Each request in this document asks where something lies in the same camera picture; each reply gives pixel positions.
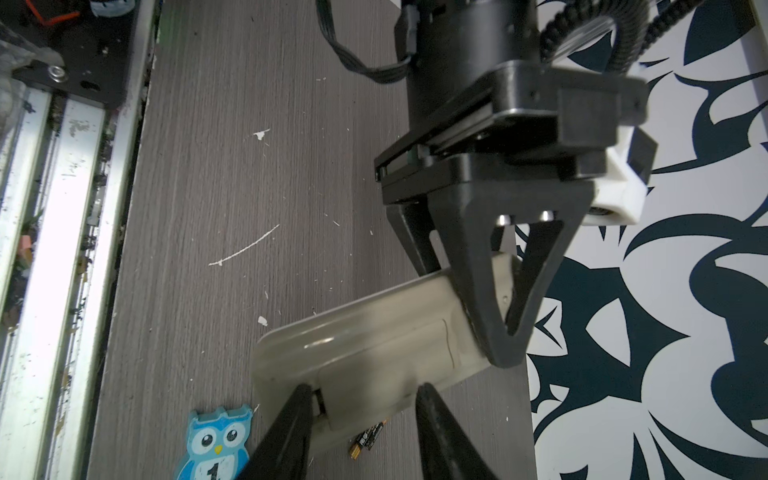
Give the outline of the white remote control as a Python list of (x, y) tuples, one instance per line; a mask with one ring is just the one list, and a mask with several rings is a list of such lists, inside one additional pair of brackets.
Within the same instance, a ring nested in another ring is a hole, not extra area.
[(420, 385), (444, 390), (490, 365), (447, 269), (274, 329), (252, 359), (268, 425), (309, 386), (313, 454), (411, 407)]

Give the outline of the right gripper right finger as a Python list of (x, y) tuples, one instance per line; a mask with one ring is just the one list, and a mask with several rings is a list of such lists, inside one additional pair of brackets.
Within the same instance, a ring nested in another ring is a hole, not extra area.
[(497, 479), (432, 384), (419, 386), (415, 412), (424, 479)]

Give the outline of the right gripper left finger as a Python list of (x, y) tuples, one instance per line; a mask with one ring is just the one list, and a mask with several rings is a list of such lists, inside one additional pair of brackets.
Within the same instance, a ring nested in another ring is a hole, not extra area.
[(306, 478), (312, 434), (309, 385), (297, 386), (237, 480)]

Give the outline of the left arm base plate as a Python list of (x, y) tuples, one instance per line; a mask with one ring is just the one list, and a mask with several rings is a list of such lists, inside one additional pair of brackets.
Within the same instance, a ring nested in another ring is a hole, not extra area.
[(153, 1), (3, 1), (1, 72), (29, 87), (114, 109)]

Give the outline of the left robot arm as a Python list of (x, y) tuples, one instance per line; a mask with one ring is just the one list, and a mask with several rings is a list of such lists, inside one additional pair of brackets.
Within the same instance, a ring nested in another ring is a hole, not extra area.
[(374, 173), (416, 271), (435, 272), (440, 236), (482, 352), (518, 365), (542, 299), (583, 225), (638, 222), (657, 145), (643, 131), (639, 56), (695, 8), (675, 1), (573, 1), (545, 26), (532, 1), (405, 1), (397, 60), (365, 65), (320, 31), (341, 64), (407, 84), (409, 130)]

